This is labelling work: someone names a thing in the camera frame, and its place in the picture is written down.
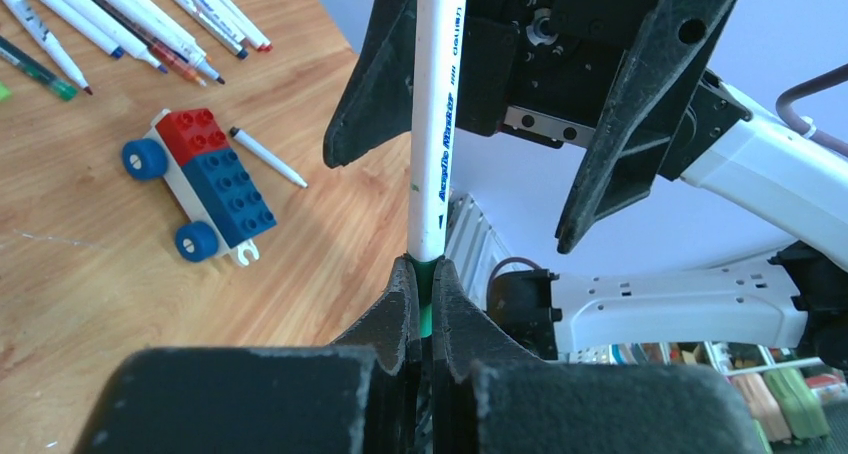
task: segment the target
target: screw hole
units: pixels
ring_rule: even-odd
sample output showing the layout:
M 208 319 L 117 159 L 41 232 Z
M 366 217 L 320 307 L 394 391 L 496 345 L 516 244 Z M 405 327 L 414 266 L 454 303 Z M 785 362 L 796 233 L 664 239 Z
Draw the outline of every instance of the screw hole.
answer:
M 689 19 L 677 30 L 677 38 L 680 42 L 692 45 L 699 42 L 707 34 L 707 25 L 700 19 Z

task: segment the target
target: wooden table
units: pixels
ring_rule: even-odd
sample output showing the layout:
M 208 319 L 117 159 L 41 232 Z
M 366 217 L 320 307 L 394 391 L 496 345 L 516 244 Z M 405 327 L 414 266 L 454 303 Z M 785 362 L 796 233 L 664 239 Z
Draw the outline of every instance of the wooden table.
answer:
M 380 294 L 404 251 L 408 138 L 330 170 L 322 136 L 356 56 L 317 0 L 235 0 L 274 41 L 245 61 L 170 0 L 227 79 L 205 89 L 129 56 L 109 59 L 33 6 L 95 93 L 62 103 L 6 63 L 0 103 L 0 453 L 68 452 L 112 370 L 159 345 L 331 341 Z M 0 33 L 59 72 L 5 9 Z M 161 109 L 208 107 L 310 183 L 301 190 L 235 146 L 279 225 L 262 258 L 182 260 L 187 219 L 162 181 L 124 171 L 120 150 Z

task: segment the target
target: marker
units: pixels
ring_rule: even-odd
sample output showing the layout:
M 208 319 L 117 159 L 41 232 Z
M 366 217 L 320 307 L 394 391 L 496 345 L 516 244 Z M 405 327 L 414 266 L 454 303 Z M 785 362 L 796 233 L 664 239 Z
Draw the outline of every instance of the marker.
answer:
M 133 58 L 144 61 L 156 69 L 167 73 L 168 70 L 162 65 L 153 54 L 147 51 L 147 46 L 139 41 L 129 31 L 124 29 L 109 14 L 103 11 L 91 0 L 63 0 L 75 11 L 82 14 L 89 22 L 97 26 L 101 31 L 106 33 L 117 42 L 124 51 Z
M 8 99 L 11 96 L 12 96 L 12 91 L 10 91 L 9 88 L 6 87 L 5 84 L 0 82 L 0 102 L 5 101 L 6 99 Z
M 195 39 L 188 31 L 183 29 L 183 26 L 177 24 L 171 16 L 165 13 L 162 9 L 159 8 L 153 1 L 151 0 L 132 0 L 137 3 L 142 8 L 146 9 L 148 15 L 153 15 L 156 19 L 165 25 L 171 32 L 177 34 L 180 38 L 182 38 L 188 44 L 197 44 L 197 39 Z
M 282 159 L 275 156 L 274 153 L 266 149 L 265 146 L 259 144 L 259 141 L 250 137 L 250 134 L 244 132 L 243 129 L 233 127 L 232 129 L 230 129 L 230 136 L 232 136 L 236 142 L 246 147 L 248 151 L 256 154 L 259 159 L 262 159 L 263 161 L 265 161 L 266 164 L 273 167 L 275 171 L 285 176 L 286 179 L 292 181 L 293 183 L 297 184 L 298 186 L 304 189 L 308 187 L 308 184 L 306 184 L 306 181 L 304 181 L 303 178 L 300 177 L 300 174 L 298 174 L 297 172 L 295 172 L 294 169 L 286 165 L 286 163 L 283 162 Z
M 131 35 L 135 36 L 139 42 L 143 43 L 146 48 L 150 49 L 150 52 L 156 56 L 157 59 L 176 71 L 177 74 L 189 81 L 196 82 L 197 84 L 206 87 L 206 81 L 200 78 L 197 71 L 195 71 L 194 68 L 192 68 L 186 61 L 179 58 L 178 55 L 171 50 L 171 48 L 159 41 L 156 36 L 147 32 L 147 30 L 138 24 L 132 22 L 123 13 L 121 13 L 121 11 L 115 9 L 115 6 L 106 2 L 106 0 L 91 1 L 101 7 L 107 15 L 112 16 L 115 22 L 120 24 L 121 27 L 126 29 Z
M 63 0 L 39 0 L 45 6 L 49 7 L 56 14 L 64 19 L 68 24 L 75 27 L 82 35 L 87 37 L 97 47 L 103 50 L 106 54 L 120 59 L 124 55 L 124 50 L 121 46 L 106 33 L 101 31 L 97 26 L 92 24 L 88 19 L 74 10 Z
M 212 19 L 204 14 L 197 6 L 194 4 L 192 0 L 173 0 L 180 6 L 184 11 L 186 11 L 198 24 L 204 27 L 212 36 L 218 40 L 224 47 L 227 48 L 228 51 L 233 53 L 239 59 L 244 59 L 247 57 L 247 49 L 242 47 L 241 44 L 235 41 L 232 37 L 230 37 L 226 32 L 221 30 Z
M 231 19 L 233 19 L 236 25 L 241 29 L 244 33 L 247 40 L 250 44 L 255 47 L 259 51 L 270 51 L 273 49 L 271 45 L 271 40 L 265 37 L 265 34 L 262 34 L 262 31 L 256 27 L 245 13 L 239 9 L 235 2 L 232 0 L 219 0 L 224 7 L 232 14 Z
M 63 101 L 70 101 L 77 95 L 74 86 L 56 77 L 56 74 L 26 55 L 24 51 L 18 49 L 3 36 L 0 36 L 0 57 L 9 61 L 9 64 L 17 67 L 27 76 L 47 86 Z
M 206 53 L 200 47 L 185 42 L 180 36 L 171 32 L 165 25 L 157 21 L 155 17 L 148 15 L 144 9 L 137 6 L 132 0 L 105 1 L 120 11 L 125 17 L 156 36 L 163 44 L 185 56 L 192 66 L 198 66 L 206 62 Z
M 212 19 L 225 34 L 230 36 L 234 41 L 241 44 L 245 37 L 238 26 L 230 20 L 227 15 L 227 9 L 221 4 L 218 0 L 194 0 L 197 4 L 197 7 L 203 11 L 204 14 L 209 16 L 209 19 Z
M 74 60 L 65 52 L 65 49 L 59 44 L 59 40 L 50 32 L 50 29 L 47 29 L 47 26 L 38 17 L 38 14 L 32 10 L 29 3 L 26 0 L 3 0 L 3 3 L 6 4 L 6 7 L 12 11 L 12 14 L 26 28 L 27 32 L 35 39 L 35 42 L 47 51 L 47 54 L 62 69 L 62 72 L 71 81 L 80 86 L 83 91 L 91 95 L 91 88 L 88 87 L 88 81 L 85 80 L 82 71 L 74 64 Z

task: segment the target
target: toy wheel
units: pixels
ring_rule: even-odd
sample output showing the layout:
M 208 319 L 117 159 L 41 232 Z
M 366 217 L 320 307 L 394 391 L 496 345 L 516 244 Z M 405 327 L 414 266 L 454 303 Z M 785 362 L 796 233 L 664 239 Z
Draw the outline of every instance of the toy wheel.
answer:
M 215 230 L 203 221 L 192 222 L 177 229 L 174 241 L 180 255 L 187 261 L 201 262 L 218 252 Z
M 124 144 L 121 158 L 124 169 L 139 181 L 158 179 L 168 170 L 165 149 L 153 139 L 139 139 Z

